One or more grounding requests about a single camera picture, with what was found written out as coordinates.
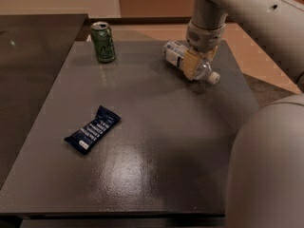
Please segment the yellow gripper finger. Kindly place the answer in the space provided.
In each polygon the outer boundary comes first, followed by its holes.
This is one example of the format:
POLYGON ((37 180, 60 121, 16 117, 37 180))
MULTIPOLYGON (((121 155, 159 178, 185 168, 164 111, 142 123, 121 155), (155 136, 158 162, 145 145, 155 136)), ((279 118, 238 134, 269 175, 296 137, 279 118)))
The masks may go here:
POLYGON ((212 50, 210 50, 207 54, 207 58, 210 62, 212 62, 217 54, 218 46, 215 46, 212 50))
POLYGON ((198 68, 201 61, 202 58, 200 53, 194 50, 192 47, 184 52, 182 71, 188 80, 194 81, 198 79, 198 68))

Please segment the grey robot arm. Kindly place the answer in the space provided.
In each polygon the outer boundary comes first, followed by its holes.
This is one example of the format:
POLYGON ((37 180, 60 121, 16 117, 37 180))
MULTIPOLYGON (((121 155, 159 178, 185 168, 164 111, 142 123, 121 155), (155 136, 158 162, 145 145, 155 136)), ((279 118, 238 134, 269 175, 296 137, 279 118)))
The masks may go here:
MULTIPOLYGON (((295 0, 195 0, 189 44, 218 45, 227 17, 297 86, 304 74, 304 8, 295 0)), ((225 228, 304 228, 304 94, 262 107, 232 147, 225 228)))

